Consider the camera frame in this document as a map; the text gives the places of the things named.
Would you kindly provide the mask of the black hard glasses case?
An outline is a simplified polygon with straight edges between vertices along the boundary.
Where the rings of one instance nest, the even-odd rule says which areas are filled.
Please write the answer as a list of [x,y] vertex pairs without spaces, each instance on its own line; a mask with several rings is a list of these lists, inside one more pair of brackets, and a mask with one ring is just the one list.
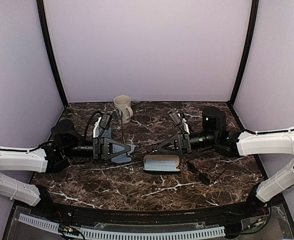
[[179,173],[180,157],[172,154],[148,154],[143,158],[144,171]]

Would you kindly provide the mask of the light blue cleaning cloth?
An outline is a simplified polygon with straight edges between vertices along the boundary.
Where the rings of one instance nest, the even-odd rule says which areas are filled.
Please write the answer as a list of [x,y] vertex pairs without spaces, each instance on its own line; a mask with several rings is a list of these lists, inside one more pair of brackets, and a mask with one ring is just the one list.
[[145,162],[145,170],[158,172],[175,172],[176,162],[172,160],[147,159]]
[[[131,154],[134,152],[135,150],[135,145],[134,144],[129,144],[130,146],[130,151],[128,153],[124,153],[124,154],[121,154],[119,156],[116,156],[116,157],[113,157],[111,159],[111,162],[113,163],[117,163],[117,164],[123,164],[123,163],[129,163],[132,161],[132,157],[131,157]],[[122,146],[118,146],[118,145],[114,145],[113,146],[113,153],[117,153],[117,152],[120,152],[124,150],[124,148]]]

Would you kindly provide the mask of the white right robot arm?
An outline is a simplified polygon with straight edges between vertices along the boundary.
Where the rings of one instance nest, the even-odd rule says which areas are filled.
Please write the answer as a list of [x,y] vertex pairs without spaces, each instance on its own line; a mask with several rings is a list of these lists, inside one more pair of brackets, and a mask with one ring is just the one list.
[[274,196],[294,185],[294,126],[271,131],[228,131],[225,112],[210,106],[202,111],[202,130],[187,132],[188,124],[182,116],[172,111],[168,115],[182,133],[157,144],[155,150],[158,153],[181,156],[193,150],[212,147],[218,154],[230,158],[261,154],[293,156],[285,167],[252,188],[242,205],[245,216],[254,216]]

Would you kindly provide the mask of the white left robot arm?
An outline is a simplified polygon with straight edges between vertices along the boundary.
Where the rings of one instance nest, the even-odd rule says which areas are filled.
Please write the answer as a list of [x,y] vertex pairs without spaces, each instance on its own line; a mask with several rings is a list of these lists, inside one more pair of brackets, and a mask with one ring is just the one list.
[[36,148],[0,146],[0,195],[37,206],[46,218],[53,218],[57,214],[57,206],[52,203],[44,186],[23,183],[2,172],[59,173],[70,166],[70,158],[123,162],[124,156],[134,151],[134,145],[117,142],[104,135],[109,128],[108,123],[102,123],[99,127],[99,134],[87,140],[76,131],[71,120],[65,119],[51,129],[52,140]]

